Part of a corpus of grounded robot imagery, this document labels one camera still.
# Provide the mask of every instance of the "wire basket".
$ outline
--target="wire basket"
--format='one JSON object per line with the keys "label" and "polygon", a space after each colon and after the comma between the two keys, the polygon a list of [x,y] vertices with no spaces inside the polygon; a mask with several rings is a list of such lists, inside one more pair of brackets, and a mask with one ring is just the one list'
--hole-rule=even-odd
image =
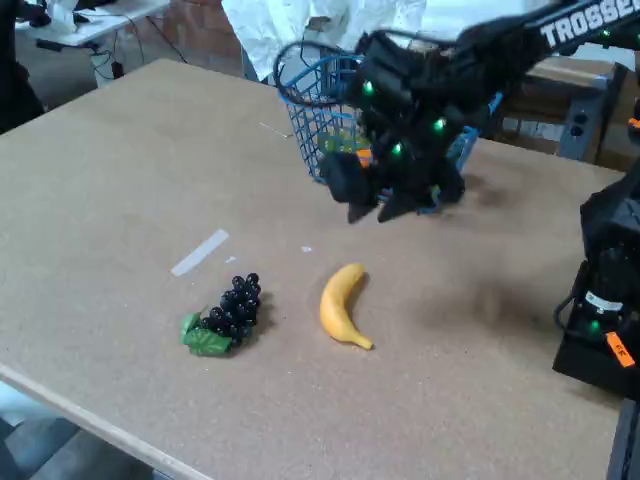
{"label": "wire basket", "polygon": [[[305,100],[322,101],[328,99],[329,92],[336,92],[346,87],[354,78],[359,57],[327,56],[304,69],[297,76],[284,84],[285,88],[297,92]],[[500,104],[501,94],[497,94],[489,105],[493,114]],[[325,108],[296,105],[283,99],[289,110],[302,160],[307,165],[309,175],[320,183],[326,183],[320,175],[320,161],[327,152],[357,153],[362,163],[371,161],[369,143],[358,135],[357,112],[345,105]],[[465,127],[463,133],[453,142],[447,158],[455,161],[458,170],[462,170],[469,158],[480,131]],[[429,213],[439,206],[439,191],[431,192],[436,208],[423,209],[421,213]]]}

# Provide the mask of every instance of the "white tape strip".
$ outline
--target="white tape strip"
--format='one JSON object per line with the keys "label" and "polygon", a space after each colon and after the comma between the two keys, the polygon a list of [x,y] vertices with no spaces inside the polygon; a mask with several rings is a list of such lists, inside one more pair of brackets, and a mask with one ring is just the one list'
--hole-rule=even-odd
{"label": "white tape strip", "polygon": [[171,269],[171,273],[173,273],[176,277],[184,275],[193,267],[199,265],[202,260],[209,256],[216,248],[222,245],[222,243],[227,238],[229,238],[229,234],[226,231],[216,230],[215,233],[207,238],[204,242],[202,242],[198,248],[184,257],[184,259],[180,263],[173,267]]}

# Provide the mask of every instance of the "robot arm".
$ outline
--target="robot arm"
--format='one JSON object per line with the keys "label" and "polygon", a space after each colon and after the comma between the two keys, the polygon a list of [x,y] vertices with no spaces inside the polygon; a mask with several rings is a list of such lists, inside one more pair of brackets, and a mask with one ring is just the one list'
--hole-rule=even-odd
{"label": "robot arm", "polygon": [[[351,53],[362,60],[347,87],[321,103],[303,99],[280,82],[281,60],[292,47],[318,46],[295,42],[278,55],[274,79],[290,102],[317,108],[345,104],[360,111],[373,164],[362,166],[352,154],[330,154],[321,170],[333,198],[349,204],[350,222],[374,210],[382,191],[392,192],[378,215],[384,222],[432,207],[434,191],[444,202],[462,197],[464,180],[446,153],[466,126],[487,124],[488,104],[497,93],[508,95],[553,53],[638,19],[640,0],[587,0],[483,23],[455,42],[378,30],[364,34]],[[404,49],[394,36],[435,48],[426,53]]]}

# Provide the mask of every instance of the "white cloth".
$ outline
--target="white cloth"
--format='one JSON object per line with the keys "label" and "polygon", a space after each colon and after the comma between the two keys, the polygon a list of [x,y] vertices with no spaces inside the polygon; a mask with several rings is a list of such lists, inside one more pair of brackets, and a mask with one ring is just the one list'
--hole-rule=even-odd
{"label": "white cloth", "polygon": [[258,78],[286,44],[300,40],[312,19],[326,25],[314,39],[351,50],[363,32],[396,28],[454,39],[465,28],[519,15],[552,0],[222,0],[229,22]]}

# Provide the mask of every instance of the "banana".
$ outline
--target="banana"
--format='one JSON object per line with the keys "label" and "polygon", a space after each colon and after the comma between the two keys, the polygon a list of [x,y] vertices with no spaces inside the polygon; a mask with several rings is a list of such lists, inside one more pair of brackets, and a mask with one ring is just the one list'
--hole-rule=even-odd
{"label": "banana", "polygon": [[364,265],[350,263],[329,279],[320,300],[320,320],[327,333],[336,340],[355,343],[370,350],[373,343],[356,330],[345,308],[351,290],[363,275]]}

